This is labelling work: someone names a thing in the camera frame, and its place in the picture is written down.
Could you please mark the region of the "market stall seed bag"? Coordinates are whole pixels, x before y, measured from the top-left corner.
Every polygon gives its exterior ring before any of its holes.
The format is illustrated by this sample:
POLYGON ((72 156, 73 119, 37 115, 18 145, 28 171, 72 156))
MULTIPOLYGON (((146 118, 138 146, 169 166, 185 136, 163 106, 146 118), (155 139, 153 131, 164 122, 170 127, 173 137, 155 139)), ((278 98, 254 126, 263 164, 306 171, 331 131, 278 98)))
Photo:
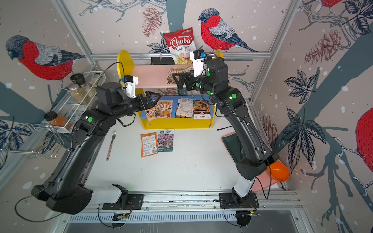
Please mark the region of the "market stall seed bag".
POLYGON ((189 71, 193 71, 193 66, 189 66, 186 68, 169 68, 168 76, 167 76, 167 84, 176 84, 176 81, 173 78, 173 74, 185 73, 189 71))

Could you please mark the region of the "purple flower seed bag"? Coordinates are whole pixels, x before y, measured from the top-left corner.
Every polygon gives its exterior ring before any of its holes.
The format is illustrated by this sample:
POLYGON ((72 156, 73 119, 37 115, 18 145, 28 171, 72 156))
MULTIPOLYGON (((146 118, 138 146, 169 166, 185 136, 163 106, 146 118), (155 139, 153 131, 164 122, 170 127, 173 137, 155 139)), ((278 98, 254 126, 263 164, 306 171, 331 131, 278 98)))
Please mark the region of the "purple flower seed bag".
POLYGON ((159 152, 172 152, 174 129, 160 130, 157 133, 157 146, 159 152))

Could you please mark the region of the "orange white seed bag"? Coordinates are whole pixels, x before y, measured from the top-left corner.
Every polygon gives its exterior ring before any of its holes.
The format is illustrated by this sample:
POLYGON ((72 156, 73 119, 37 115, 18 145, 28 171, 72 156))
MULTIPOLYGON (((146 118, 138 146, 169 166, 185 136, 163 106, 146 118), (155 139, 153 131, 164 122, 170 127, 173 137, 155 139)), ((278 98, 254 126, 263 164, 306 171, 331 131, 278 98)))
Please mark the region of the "orange white seed bag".
POLYGON ((141 157, 158 154, 157 134, 141 134, 141 157))

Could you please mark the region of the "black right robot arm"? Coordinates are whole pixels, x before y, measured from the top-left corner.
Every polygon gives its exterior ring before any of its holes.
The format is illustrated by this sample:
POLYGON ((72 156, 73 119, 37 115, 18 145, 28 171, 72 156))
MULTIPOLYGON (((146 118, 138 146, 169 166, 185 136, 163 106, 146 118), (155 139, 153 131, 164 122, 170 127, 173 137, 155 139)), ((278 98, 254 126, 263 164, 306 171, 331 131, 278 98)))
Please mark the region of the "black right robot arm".
POLYGON ((279 159, 259 135, 250 118, 246 101, 237 88, 229 86, 228 66, 224 59, 209 60, 202 65, 202 73, 194 71, 172 74, 178 89, 196 90, 209 96, 221 116, 232 125, 242 145, 245 157, 236 162, 239 178, 233 196, 245 198, 259 175, 279 159))

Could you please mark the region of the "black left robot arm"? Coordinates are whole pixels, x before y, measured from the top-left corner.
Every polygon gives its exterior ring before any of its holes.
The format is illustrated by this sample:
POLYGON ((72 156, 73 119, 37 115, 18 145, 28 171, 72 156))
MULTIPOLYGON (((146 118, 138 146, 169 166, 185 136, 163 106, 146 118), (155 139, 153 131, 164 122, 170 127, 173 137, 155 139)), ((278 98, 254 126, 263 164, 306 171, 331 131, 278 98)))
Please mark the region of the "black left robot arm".
POLYGON ((108 187, 84 187, 79 182, 88 162, 95 161, 110 128, 124 116, 155 107, 161 95, 127 96, 120 83, 103 83, 96 88, 98 106, 85 111, 72 131, 72 147, 66 151, 48 180, 33 187, 31 194, 55 212, 75 215, 87 206, 109 204, 120 209, 130 207, 128 190, 118 184, 108 187))

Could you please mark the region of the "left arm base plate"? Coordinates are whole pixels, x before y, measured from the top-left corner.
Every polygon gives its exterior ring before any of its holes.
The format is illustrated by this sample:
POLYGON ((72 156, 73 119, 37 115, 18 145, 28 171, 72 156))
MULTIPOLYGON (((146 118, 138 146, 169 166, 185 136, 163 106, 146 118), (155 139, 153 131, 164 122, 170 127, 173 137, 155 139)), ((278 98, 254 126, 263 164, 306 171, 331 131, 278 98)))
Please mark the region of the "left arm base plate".
POLYGON ((125 194, 116 203, 103 204, 103 210, 141 210, 144 194, 125 194))

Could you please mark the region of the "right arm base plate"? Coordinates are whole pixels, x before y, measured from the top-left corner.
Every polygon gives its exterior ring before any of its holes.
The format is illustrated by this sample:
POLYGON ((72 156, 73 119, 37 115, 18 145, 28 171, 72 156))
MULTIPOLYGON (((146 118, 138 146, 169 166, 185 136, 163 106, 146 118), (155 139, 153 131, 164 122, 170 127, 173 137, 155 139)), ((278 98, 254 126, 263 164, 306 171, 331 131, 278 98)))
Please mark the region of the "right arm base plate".
POLYGON ((236 193, 220 193, 217 202, 220 203, 221 209, 257 209, 259 208, 256 193, 249 193, 244 198, 236 193))

